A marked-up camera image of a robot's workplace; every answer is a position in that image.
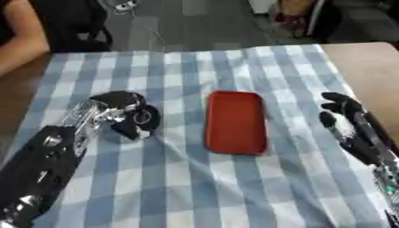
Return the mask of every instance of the power strip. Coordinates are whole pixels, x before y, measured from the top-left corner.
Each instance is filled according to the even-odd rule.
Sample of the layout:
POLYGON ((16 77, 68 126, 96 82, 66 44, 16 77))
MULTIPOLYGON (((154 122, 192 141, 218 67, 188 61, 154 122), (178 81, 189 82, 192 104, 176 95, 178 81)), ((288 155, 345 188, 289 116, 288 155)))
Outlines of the power strip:
POLYGON ((137 1, 127 1, 123 4, 115 5, 115 10, 118 12, 127 12, 132 11, 135 7, 137 7, 137 1))

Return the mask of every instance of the blue checkered tablecloth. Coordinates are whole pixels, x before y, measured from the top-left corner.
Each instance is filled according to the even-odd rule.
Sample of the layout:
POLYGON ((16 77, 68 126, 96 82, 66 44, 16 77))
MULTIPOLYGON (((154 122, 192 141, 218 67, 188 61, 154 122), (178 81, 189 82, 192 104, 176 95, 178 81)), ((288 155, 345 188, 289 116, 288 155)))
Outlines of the blue checkered tablecloth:
POLYGON ((10 155, 77 102, 113 90, 143 94, 162 126, 138 142, 101 134, 37 227, 386 225, 370 171, 319 123, 321 92, 353 94, 318 45, 54 55, 10 155), (207 98, 216 90, 263 97, 264 155, 204 146, 207 98))

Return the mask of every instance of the table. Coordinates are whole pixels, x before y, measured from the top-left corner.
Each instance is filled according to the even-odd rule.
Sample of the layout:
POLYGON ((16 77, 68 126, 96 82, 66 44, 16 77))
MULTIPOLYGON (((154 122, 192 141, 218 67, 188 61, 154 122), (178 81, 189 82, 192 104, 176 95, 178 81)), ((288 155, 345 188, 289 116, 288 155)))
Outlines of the table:
POLYGON ((106 92, 111 85, 111 89, 146 93, 165 117, 163 127, 147 141, 115 144, 101 135, 91 143, 61 204, 42 223, 52 227, 138 223, 159 227, 165 222, 172 227, 265 222, 271 227, 381 226, 382 216, 375 209, 380 212, 383 207, 375 202, 369 170, 346 157, 317 121, 321 91, 349 92, 334 72, 318 45, 165 57, 159 53, 54 56, 17 145, 43 120, 53 123, 69 104, 90 93, 106 92), (270 119, 270 147, 264 156, 217 155, 204 147, 205 99, 217 89, 252 91, 264 97, 270 119))
MULTIPOLYGON (((399 143, 399 106, 396 105, 399 101, 399 53, 396 49, 386 43, 324 45, 323 48, 357 97, 399 143)), ((49 60, 50 56, 44 56, 7 77, 0 77, 0 161, 23 120, 49 60)))

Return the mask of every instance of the chair leg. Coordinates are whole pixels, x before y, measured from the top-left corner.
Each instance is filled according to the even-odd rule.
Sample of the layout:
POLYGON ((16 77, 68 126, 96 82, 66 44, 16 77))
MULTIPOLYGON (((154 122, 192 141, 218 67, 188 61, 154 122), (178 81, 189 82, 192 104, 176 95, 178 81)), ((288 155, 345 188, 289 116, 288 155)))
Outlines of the chair leg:
POLYGON ((102 32, 105 35, 105 43, 107 43, 107 45, 111 48, 114 43, 114 38, 112 37, 112 34, 105 26, 102 27, 102 32))

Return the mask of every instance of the black chair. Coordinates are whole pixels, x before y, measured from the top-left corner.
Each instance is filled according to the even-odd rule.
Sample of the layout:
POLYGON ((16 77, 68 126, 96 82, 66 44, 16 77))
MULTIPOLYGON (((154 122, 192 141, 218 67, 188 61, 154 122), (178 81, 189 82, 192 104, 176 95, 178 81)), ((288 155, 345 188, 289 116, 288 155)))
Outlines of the black chair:
POLYGON ((81 44, 79 48, 81 52, 106 52, 109 51, 113 44, 112 34, 105 27, 107 20, 107 11, 99 4, 97 0, 81 0, 84 2, 86 9, 84 20, 79 17, 78 22, 72 24, 71 27, 75 33, 79 35, 87 35, 86 39, 80 38, 81 44), (105 41, 98 40, 98 36, 103 33, 105 41))

